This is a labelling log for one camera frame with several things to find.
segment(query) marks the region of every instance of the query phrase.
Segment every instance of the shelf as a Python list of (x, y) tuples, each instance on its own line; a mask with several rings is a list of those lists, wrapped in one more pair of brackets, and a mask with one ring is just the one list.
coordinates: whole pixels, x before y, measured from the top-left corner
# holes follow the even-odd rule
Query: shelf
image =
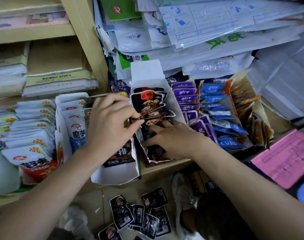
[(76, 35), (71, 24), (0, 30), (0, 44)]

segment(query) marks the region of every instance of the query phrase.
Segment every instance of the white sneaker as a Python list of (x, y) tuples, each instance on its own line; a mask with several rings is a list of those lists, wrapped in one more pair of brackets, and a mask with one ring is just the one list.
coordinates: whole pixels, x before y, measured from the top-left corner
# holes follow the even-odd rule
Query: white sneaker
[(182, 173), (176, 173), (172, 179), (172, 194), (176, 203), (176, 231), (181, 240), (202, 240), (202, 236), (191, 233), (180, 223), (182, 210), (189, 210), (197, 207), (197, 198), (193, 195), (193, 190), (189, 180)]
[(69, 206), (59, 221), (59, 228), (70, 231), (76, 237), (76, 240), (86, 239), (94, 240), (93, 234), (88, 227), (88, 218), (86, 213), (78, 206)]

